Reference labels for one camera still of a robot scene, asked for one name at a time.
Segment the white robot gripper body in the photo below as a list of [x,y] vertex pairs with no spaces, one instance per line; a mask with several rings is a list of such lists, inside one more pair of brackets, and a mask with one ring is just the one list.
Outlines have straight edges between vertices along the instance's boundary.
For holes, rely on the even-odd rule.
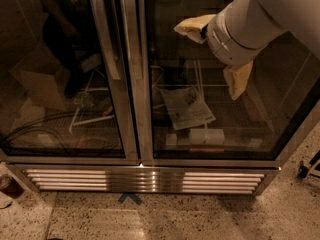
[[247,48],[237,43],[227,30],[225,13],[215,14],[207,25],[207,44],[213,55],[222,63],[241,66],[252,61],[265,46],[259,49]]

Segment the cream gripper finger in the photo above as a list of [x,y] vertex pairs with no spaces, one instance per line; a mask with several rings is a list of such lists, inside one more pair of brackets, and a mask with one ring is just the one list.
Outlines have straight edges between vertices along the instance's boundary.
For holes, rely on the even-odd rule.
[[252,67],[253,62],[249,62],[241,67],[227,66],[223,70],[224,79],[233,100],[238,99],[246,90]]
[[193,42],[203,44],[206,41],[206,28],[215,14],[187,18],[174,27],[174,31],[188,37]]

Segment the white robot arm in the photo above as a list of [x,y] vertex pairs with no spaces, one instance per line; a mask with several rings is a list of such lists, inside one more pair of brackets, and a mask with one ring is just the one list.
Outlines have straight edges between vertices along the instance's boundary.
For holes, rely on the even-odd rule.
[[246,90],[253,60],[274,39],[289,32],[320,57],[320,0],[233,0],[217,14],[187,18],[174,31],[206,43],[226,65],[232,99]]

